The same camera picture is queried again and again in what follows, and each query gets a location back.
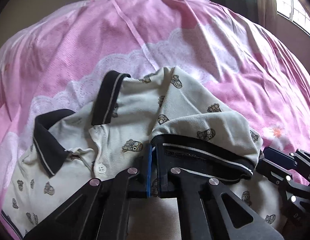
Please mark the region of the white polo shirt printed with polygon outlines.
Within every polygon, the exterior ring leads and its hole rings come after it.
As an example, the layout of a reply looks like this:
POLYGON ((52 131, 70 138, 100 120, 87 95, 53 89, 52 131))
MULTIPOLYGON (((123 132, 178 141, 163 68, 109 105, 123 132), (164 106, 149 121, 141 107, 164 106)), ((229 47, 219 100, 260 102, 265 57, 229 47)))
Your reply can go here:
POLYGON ((169 155, 198 155, 205 178, 230 189, 281 231, 286 218, 277 187, 255 172, 263 140, 247 119, 191 75, 162 68, 143 79, 108 72, 96 101, 78 112, 59 109, 34 121, 32 144, 17 161, 1 217, 23 239, 88 180, 105 181, 154 152, 163 139, 169 155))

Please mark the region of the pink floral duvet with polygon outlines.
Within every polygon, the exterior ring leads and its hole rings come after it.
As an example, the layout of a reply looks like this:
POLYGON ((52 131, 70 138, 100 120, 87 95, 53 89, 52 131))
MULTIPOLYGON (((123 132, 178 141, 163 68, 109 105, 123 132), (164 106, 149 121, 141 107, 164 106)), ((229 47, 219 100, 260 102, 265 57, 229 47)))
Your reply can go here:
POLYGON ((94 101, 109 70, 179 67, 241 113, 262 147, 310 152, 310 75, 263 27, 209 0, 87 0, 0 49, 0 212, 34 120, 94 101))

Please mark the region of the window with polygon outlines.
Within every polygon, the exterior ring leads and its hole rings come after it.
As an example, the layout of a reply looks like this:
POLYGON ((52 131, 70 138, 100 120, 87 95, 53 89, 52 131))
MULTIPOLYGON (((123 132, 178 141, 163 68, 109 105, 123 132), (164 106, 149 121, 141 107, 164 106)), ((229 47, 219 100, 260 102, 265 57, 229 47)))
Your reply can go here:
POLYGON ((276 0, 277 12, 310 35, 310 16, 299 0, 276 0))

